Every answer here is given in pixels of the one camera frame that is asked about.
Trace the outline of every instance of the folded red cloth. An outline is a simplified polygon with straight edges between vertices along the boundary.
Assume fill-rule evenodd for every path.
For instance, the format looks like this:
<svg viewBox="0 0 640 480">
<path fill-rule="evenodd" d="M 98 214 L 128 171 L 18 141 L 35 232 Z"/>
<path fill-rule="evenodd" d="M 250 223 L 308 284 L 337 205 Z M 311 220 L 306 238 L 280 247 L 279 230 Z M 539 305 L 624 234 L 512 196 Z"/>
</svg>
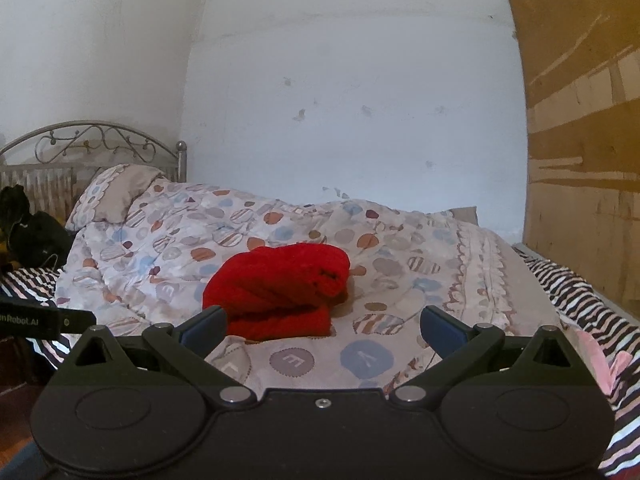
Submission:
<svg viewBox="0 0 640 480">
<path fill-rule="evenodd" d="M 207 283 L 202 307 L 221 306 L 227 334 L 253 341 L 330 334 L 332 306 L 347 299 L 349 257 L 325 244 L 236 254 Z"/>
</svg>

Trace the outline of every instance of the metal headboard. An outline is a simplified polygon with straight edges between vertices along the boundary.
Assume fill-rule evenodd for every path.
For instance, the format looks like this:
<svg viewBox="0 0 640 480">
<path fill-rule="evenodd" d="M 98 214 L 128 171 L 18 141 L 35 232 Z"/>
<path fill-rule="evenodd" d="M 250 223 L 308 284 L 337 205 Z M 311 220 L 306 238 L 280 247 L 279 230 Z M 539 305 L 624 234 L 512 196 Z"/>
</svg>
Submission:
<svg viewBox="0 0 640 480">
<path fill-rule="evenodd" d="M 31 160 L 3 163 L 6 154 L 23 158 L 29 147 Z M 180 141 L 172 150 L 145 132 L 106 121 L 50 124 L 0 148 L 0 189 L 21 184 L 34 210 L 67 218 L 99 171 L 125 162 L 155 166 L 169 180 L 186 182 L 187 144 Z"/>
</svg>

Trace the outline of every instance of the patterned duvet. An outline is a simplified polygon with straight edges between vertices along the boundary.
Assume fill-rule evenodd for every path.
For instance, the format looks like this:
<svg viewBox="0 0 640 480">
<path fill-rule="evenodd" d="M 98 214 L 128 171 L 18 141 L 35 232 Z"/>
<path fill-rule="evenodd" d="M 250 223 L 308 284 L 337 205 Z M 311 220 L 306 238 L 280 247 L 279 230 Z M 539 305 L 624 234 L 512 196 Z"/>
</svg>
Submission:
<svg viewBox="0 0 640 480">
<path fill-rule="evenodd" d="M 267 387 L 388 392 L 438 360 L 420 337 L 426 304 L 513 335 L 559 324 L 515 252 L 451 212 L 402 212 L 364 200 L 295 206 L 164 178 L 133 201 L 124 224 L 90 222 L 78 233 L 56 303 L 94 311 L 115 335 L 137 335 L 197 314 L 206 283 L 233 254 L 296 242 L 346 251 L 350 299 L 333 311 L 329 337 L 256 344 L 229 336 L 209 355 L 259 396 Z"/>
</svg>

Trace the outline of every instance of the black bag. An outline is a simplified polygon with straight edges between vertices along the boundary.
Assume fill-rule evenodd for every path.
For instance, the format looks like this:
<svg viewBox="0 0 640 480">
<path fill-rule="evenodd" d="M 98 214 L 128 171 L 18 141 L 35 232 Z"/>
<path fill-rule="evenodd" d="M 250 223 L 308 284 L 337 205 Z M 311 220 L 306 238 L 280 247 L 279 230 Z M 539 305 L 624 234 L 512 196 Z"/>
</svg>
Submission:
<svg viewBox="0 0 640 480">
<path fill-rule="evenodd" d="M 29 199 L 22 186 L 5 187 L 0 192 L 0 229 L 7 248 L 23 266 L 59 269 L 73 244 L 73 237 L 53 216 L 29 213 Z"/>
</svg>

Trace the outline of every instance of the floral pillowcase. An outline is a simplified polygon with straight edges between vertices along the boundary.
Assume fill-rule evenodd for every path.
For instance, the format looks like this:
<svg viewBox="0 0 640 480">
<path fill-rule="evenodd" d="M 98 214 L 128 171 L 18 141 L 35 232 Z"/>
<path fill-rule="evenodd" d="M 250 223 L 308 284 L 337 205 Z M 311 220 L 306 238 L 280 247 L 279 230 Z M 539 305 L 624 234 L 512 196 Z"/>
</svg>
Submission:
<svg viewBox="0 0 640 480">
<path fill-rule="evenodd" d="M 131 203 L 161 174 L 158 168 L 139 164 L 119 164 L 103 171 L 82 193 L 66 228 L 76 232 L 90 222 L 122 224 Z"/>
</svg>

